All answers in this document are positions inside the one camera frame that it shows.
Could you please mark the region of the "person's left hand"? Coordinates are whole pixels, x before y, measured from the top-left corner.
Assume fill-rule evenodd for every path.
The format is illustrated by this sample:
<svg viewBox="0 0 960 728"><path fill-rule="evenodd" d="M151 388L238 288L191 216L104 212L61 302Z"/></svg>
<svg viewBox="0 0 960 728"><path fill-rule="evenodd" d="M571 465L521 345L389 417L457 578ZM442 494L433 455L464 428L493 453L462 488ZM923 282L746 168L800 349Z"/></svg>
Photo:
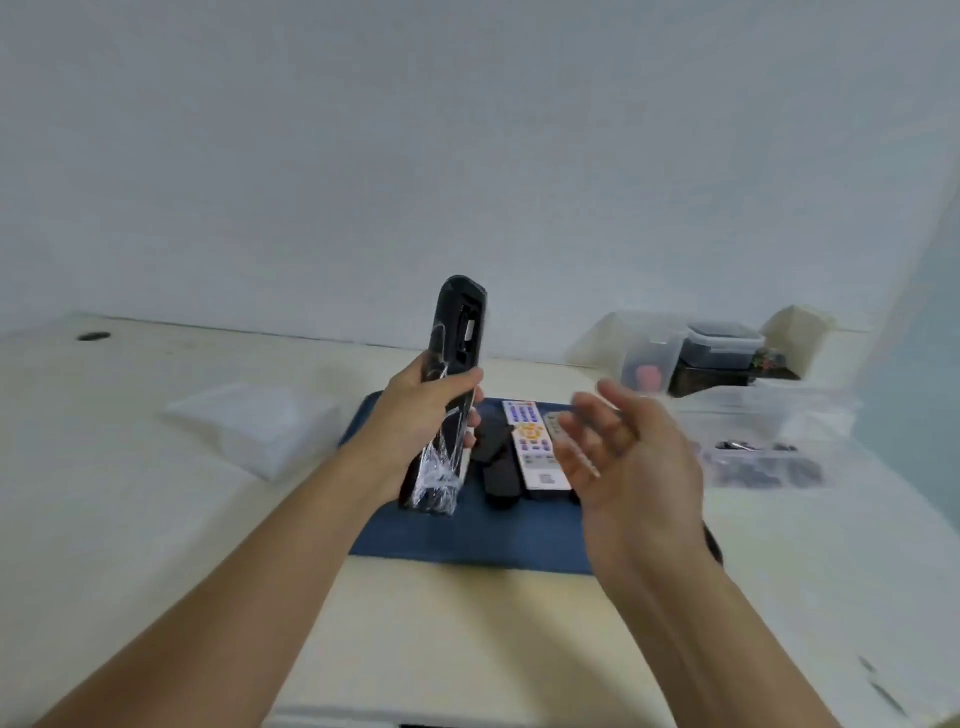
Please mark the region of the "person's left hand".
<svg viewBox="0 0 960 728"><path fill-rule="evenodd" d="M408 467L432 441L454 399L432 399L424 392L427 351L396 373L363 426L344 447L359 468L375 507L395 501Z"/></svg>

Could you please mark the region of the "person's right hand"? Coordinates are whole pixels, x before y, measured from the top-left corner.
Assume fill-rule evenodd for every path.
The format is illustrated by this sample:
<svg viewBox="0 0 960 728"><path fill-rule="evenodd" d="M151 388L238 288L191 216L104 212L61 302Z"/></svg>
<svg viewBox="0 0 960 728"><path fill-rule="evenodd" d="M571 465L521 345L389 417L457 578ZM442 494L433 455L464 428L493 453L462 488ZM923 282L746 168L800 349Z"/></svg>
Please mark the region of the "person's right hand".
<svg viewBox="0 0 960 728"><path fill-rule="evenodd" d="M573 394L561 426L599 476L560 446L556 455L582 509L594 576L686 573L714 562L703 522L704 481L693 447L664 407L658 423L630 423L596 392Z"/></svg>

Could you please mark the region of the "black remote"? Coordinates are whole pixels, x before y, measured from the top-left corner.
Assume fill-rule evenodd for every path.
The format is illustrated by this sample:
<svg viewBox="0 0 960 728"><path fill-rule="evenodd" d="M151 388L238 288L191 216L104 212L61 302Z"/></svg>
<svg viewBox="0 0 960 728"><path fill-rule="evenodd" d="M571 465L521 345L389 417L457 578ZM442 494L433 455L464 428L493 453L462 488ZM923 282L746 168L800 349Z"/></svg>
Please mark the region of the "black remote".
<svg viewBox="0 0 960 728"><path fill-rule="evenodd" d="M487 310L486 289L466 275L450 276L438 293L422 380L434 382L475 369ZM430 443L414 457L402 482L400 508L431 515L453 514L462 488L464 437L474 407L473 392L451 399Z"/></svg>

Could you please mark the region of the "person's right forearm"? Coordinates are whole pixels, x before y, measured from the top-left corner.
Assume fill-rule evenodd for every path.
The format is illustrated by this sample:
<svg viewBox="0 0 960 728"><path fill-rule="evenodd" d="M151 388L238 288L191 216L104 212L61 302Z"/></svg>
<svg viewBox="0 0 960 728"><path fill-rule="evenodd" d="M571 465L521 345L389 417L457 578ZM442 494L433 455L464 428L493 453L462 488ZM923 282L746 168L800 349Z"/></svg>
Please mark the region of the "person's right forearm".
<svg viewBox="0 0 960 728"><path fill-rule="evenodd" d="M593 566L677 728L842 728L703 547Z"/></svg>

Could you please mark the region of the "person's left forearm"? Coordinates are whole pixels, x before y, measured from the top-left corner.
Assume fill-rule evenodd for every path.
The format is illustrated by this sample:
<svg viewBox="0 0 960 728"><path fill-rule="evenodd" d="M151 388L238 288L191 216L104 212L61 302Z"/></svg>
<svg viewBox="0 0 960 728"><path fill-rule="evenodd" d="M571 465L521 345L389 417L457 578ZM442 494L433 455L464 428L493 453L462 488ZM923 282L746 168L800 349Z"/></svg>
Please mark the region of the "person's left forearm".
<svg viewBox="0 0 960 728"><path fill-rule="evenodd" d="M258 728L405 470L337 454L33 728Z"/></svg>

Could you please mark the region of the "clear plastic container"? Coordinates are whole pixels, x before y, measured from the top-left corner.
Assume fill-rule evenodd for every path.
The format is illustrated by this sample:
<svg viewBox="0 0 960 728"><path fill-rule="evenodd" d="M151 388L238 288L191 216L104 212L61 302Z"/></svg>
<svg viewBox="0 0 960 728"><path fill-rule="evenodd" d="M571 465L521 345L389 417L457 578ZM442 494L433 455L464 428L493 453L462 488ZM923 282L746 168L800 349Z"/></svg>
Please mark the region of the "clear plastic container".
<svg viewBox="0 0 960 728"><path fill-rule="evenodd" d="M621 357L622 361L616 370L618 382L630 388L625 379L631 370L640 365L655 365L663 374L662 390L655 394L642 394L666 395L687 337L685 326L642 332L638 338L630 342L630 346L626 347Z"/></svg>

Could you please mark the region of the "grey remote control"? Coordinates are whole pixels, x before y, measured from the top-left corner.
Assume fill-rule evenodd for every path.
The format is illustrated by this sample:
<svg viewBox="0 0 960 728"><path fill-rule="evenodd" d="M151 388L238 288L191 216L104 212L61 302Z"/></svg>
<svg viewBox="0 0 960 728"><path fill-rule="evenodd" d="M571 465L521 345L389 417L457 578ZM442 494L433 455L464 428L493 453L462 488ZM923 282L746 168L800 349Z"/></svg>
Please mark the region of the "grey remote control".
<svg viewBox="0 0 960 728"><path fill-rule="evenodd" d="M565 452L569 451L571 455L576 457L581 469L588 472L592 478L599 477L599 471L594 463L584 454L580 446L570 439L569 433L562 427L560 414L561 412L556 411L543 415L543 424L550 436L553 449L556 451L558 447L566 448Z"/></svg>

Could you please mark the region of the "dark box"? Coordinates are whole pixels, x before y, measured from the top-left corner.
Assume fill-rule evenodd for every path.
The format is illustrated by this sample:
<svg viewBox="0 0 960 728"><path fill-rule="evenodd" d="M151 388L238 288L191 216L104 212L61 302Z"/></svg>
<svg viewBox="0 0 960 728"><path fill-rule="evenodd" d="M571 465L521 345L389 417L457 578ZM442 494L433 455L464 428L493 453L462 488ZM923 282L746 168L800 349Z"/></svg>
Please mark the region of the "dark box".
<svg viewBox="0 0 960 728"><path fill-rule="evenodd" d="M717 386L749 386L756 380L798 382L801 378L786 366L755 366L742 370L699 368L683 360L673 371L667 395L682 398Z"/></svg>

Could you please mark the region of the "small black remote control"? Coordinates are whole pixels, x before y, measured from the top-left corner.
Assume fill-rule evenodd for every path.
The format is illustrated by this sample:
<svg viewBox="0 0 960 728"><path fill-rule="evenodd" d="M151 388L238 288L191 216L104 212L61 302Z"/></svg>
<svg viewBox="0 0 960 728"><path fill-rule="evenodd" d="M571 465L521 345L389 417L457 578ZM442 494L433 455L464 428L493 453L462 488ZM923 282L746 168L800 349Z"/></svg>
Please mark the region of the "small black remote control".
<svg viewBox="0 0 960 728"><path fill-rule="evenodd" d="M507 510L524 493L510 425L499 418L484 419L474 431L470 468L481 481L486 505Z"/></svg>

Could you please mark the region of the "white remote with colourful buttons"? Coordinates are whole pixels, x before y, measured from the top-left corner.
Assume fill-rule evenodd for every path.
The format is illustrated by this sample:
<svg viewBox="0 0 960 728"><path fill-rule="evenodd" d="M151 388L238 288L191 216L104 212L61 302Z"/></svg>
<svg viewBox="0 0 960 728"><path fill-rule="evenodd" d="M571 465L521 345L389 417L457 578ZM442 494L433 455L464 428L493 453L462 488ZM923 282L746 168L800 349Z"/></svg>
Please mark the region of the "white remote with colourful buttons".
<svg viewBox="0 0 960 728"><path fill-rule="evenodd" d="M570 481L557 460L553 431L540 408L534 401L517 399L504 399L501 407L527 495L532 499L568 497Z"/></svg>

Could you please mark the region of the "clear container with black lid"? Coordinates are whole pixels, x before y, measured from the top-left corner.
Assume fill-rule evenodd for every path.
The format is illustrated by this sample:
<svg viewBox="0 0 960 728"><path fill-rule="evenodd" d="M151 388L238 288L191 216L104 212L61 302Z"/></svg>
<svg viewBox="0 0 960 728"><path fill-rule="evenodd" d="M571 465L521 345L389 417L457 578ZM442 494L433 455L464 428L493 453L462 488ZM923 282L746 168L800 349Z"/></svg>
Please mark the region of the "clear container with black lid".
<svg viewBox="0 0 960 728"><path fill-rule="evenodd" d="M692 368L743 371L750 369L764 343L761 333L741 323L693 321L678 360Z"/></svg>

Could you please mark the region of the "blue mat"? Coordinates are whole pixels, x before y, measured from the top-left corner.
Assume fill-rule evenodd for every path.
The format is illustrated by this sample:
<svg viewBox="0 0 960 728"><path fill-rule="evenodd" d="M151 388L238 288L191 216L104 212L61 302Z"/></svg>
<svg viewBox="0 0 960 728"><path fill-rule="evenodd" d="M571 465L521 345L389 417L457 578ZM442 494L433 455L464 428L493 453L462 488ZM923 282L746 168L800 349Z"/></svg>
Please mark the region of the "blue mat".
<svg viewBox="0 0 960 728"><path fill-rule="evenodd" d="M499 507L487 499L482 467L470 458L451 511L430 509L434 491L418 487L421 455L404 473L399 502L377 510L351 555L434 564L483 566L561 575L590 576L579 502L560 492L522 495Z"/></svg>

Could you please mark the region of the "clear plastic bag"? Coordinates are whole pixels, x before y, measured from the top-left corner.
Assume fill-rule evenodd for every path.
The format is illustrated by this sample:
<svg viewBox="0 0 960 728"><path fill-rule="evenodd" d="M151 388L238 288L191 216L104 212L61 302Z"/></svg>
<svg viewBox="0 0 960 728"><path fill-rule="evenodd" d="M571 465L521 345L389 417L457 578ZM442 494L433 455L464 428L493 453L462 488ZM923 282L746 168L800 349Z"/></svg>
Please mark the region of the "clear plastic bag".
<svg viewBox="0 0 960 728"><path fill-rule="evenodd" d="M851 436L858 401L787 386L715 387L676 400L706 482L754 491L840 483L864 458Z"/></svg>

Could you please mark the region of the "beige cardboard box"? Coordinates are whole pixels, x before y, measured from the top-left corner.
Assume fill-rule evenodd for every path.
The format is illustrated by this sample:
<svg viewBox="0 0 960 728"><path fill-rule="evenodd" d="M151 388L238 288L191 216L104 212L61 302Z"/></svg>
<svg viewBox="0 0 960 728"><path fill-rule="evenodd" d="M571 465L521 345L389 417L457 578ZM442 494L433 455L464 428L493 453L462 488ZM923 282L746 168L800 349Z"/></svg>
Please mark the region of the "beige cardboard box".
<svg viewBox="0 0 960 728"><path fill-rule="evenodd" d="M804 379L836 318L817 308L791 304L775 312L759 329L766 349L783 357L784 367Z"/></svg>

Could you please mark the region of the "stack of white plastic bags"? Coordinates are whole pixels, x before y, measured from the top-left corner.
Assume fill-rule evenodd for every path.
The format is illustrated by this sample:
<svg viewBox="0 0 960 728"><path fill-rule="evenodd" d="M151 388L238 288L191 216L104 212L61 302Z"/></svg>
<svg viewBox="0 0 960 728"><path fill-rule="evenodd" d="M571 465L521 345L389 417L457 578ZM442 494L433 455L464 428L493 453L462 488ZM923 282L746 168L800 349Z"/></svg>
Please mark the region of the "stack of white plastic bags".
<svg viewBox="0 0 960 728"><path fill-rule="evenodd" d="M261 480L278 481L332 450L341 402L290 387L229 383L169 402L163 414L211 436L222 458Z"/></svg>

